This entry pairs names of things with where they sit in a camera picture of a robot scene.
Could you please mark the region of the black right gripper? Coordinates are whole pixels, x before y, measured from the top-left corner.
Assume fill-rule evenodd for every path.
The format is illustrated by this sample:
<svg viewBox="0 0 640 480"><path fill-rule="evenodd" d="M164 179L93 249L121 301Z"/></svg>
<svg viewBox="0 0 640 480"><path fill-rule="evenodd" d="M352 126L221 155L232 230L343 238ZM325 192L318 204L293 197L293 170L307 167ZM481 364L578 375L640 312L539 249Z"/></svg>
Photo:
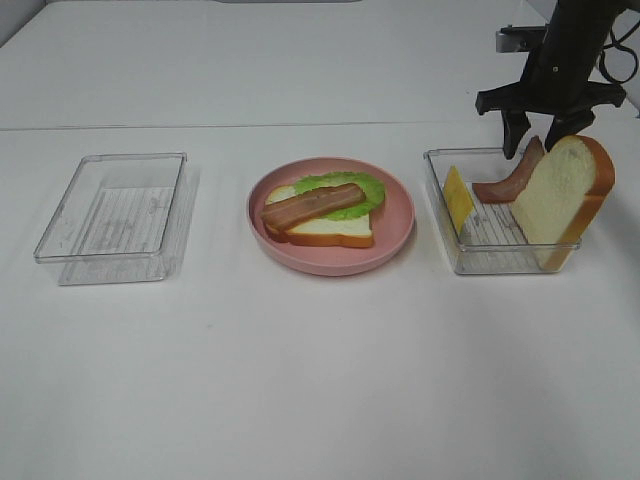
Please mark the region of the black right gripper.
<svg viewBox="0 0 640 480"><path fill-rule="evenodd" d="M520 79L477 94L475 107L479 114L501 111L503 153L512 159L531 124L525 112L555 115L544 146L550 151L564 137L576 135L593 124L596 105L620 106L626 97L623 87L589 79L601 48L588 48L564 54L555 62L541 46L516 44L499 46L500 53L526 52L528 57Z"/></svg>

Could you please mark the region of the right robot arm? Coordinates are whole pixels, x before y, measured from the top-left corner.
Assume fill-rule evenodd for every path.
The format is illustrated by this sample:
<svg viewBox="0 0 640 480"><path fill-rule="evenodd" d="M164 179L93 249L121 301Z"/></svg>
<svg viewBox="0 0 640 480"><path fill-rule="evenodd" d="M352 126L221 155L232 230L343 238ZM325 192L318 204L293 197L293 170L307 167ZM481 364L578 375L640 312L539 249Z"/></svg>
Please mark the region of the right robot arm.
<svg viewBox="0 0 640 480"><path fill-rule="evenodd" d="M529 112L553 117L544 142L550 150L561 138L590 126L595 106L622 104L626 93L620 83L589 77L614 21L627 9L638 11L639 3L564 0L544 26L507 26L496 32L497 51L528 54L517 82L480 91L475 102L481 115L501 113L507 159L530 128Z"/></svg>

